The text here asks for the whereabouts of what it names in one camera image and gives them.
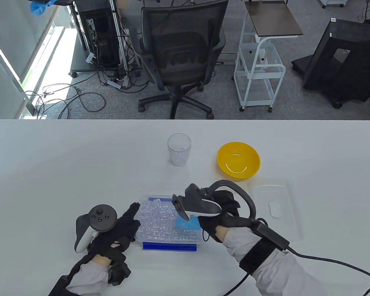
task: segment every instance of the computer tower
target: computer tower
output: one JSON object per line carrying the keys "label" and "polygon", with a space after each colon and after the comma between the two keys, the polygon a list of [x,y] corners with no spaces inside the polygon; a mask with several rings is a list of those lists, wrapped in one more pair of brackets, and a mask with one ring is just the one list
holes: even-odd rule
{"label": "computer tower", "polygon": [[94,61],[107,68],[120,64],[119,33],[108,0],[75,1],[82,29]]}
{"label": "computer tower", "polygon": [[370,97],[370,24],[332,18],[315,53],[292,61],[303,87],[321,90],[340,108]]}

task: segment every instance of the chair wheel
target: chair wheel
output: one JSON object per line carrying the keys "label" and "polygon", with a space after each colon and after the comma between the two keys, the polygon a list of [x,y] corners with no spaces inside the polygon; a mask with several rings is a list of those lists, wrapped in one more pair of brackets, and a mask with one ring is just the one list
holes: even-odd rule
{"label": "chair wheel", "polygon": [[340,109],[343,106],[343,103],[335,102],[332,105],[334,109]]}

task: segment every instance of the wrist strap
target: wrist strap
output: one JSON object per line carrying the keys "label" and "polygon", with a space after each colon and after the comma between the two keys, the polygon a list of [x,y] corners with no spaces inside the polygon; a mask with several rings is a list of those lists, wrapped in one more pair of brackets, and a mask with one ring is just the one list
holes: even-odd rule
{"label": "wrist strap", "polygon": [[276,249],[276,245],[267,238],[260,241],[240,261],[240,268],[252,275],[255,270],[270,256]]}

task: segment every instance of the white table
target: white table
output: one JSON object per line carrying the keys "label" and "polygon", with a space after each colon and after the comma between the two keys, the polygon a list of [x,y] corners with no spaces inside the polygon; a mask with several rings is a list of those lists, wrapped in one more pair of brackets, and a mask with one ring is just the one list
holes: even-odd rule
{"label": "white table", "polygon": [[[192,139],[182,168],[167,151],[177,132]],[[1,120],[0,295],[47,295],[81,258],[75,219],[96,204],[120,213],[142,194],[181,194],[191,182],[225,178],[216,152],[230,141],[259,152],[256,178],[290,180],[304,232],[292,248],[370,272],[370,121]],[[105,295],[217,296],[244,275],[213,240],[196,253],[136,244],[125,254],[132,274]],[[351,269],[299,262],[331,295],[359,296],[370,286]],[[233,295],[256,291],[248,279]]]}

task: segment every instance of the white wall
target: white wall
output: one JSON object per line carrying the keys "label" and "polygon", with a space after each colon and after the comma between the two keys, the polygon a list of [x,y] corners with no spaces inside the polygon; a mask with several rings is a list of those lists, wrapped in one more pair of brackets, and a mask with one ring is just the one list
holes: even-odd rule
{"label": "white wall", "polygon": [[26,75],[24,70],[55,11],[56,6],[51,6],[36,17],[30,1],[0,0],[0,49],[19,77]]}
{"label": "white wall", "polygon": [[0,63],[0,118],[16,117],[23,104],[23,94]]}

